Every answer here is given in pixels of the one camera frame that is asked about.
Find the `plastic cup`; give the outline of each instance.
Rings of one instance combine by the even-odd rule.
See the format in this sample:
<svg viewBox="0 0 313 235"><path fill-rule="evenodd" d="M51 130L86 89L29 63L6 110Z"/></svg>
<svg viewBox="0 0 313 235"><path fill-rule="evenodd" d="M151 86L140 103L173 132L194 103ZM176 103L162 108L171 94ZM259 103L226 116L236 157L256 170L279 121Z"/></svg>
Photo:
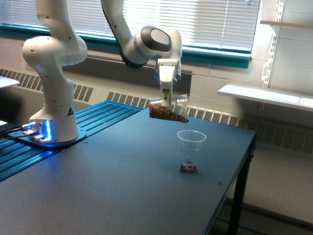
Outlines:
<svg viewBox="0 0 313 235"><path fill-rule="evenodd" d="M183 130L177 133L177 137L179 140L180 170L196 172L206 135L199 131Z"/></svg>
<svg viewBox="0 0 313 235"><path fill-rule="evenodd" d="M150 100L149 115L151 118L187 122L187 94L174 96L170 108L162 106L162 99Z"/></svg>

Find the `shelf bracket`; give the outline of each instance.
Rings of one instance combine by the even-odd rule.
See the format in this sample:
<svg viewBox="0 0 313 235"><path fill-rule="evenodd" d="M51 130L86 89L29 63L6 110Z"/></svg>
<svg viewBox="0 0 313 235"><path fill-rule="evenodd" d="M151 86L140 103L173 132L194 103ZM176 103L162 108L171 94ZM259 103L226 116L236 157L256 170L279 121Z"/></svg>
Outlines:
<svg viewBox="0 0 313 235"><path fill-rule="evenodd" d="M277 0L276 5L277 5L277 15L276 15L276 22L281 22L282 16L283 16L283 10L284 10L284 4L285 0ZM278 35L279 35L279 26L271 26L273 30L273 37L270 45L270 50L269 50L269 56L268 56L268 61L263 67L263 74L262 74L262 81L263 87L268 88L269 87L269 79L270 75L272 72L272 67L273 67L273 61L274 61L274 56L276 52L276 46L277 46L277 40L278 40ZM260 103L259 109L264 110L264 103Z"/></svg>

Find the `cable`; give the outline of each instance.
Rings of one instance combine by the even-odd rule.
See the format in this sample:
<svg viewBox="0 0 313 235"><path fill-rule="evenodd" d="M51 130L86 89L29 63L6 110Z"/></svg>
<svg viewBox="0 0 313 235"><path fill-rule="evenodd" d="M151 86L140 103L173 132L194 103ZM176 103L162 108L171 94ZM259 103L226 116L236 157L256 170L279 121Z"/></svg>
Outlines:
<svg viewBox="0 0 313 235"><path fill-rule="evenodd" d="M23 135L23 136L1 137L0 140L13 140L13 139L27 137L27 136L35 136L35 135L38 135L38 134L40 134L40 132L36 131L34 133L31 133L31 134L28 134L28 135Z"/></svg>
<svg viewBox="0 0 313 235"><path fill-rule="evenodd" d="M21 127L19 127L19 128L14 128L14 129L7 130L7 131L3 131L3 132L0 133L0 136L2 136L2 135L7 135L7 134L10 134L10 133L12 133L12 132L20 131L20 130L22 130Z"/></svg>

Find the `blue led light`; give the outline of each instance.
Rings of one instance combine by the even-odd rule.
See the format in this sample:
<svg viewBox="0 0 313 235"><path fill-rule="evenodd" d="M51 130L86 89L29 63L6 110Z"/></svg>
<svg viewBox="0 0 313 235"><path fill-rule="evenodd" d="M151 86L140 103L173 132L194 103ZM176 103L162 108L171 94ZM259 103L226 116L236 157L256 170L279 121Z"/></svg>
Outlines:
<svg viewBox="0 0 313 235"><path fill-rule="evenodd" d="M50 141L52 139L52 135L51 135L51 128L50 128L49 120L45 121L45 127L46 127L46 134L47 134L46 140Z"/></svg>

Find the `window sill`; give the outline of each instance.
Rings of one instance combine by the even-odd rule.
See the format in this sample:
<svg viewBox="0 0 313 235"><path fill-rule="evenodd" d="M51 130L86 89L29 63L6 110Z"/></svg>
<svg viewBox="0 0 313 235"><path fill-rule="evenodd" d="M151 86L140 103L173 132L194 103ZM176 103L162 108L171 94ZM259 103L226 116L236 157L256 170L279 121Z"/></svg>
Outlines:
<svg viewBox="0 0 313 235"><path fill-rule="evenodd" d="M78 33L85 40L89 49L105 52L119 52L114 38ZM35 36L50 35L49 30L28 26L9 25L0 23L0 36L9 38L28 39ZM250 54L226 52L193 47L183 47L182 63L206 63L247 69L251 59Z"/></svg>

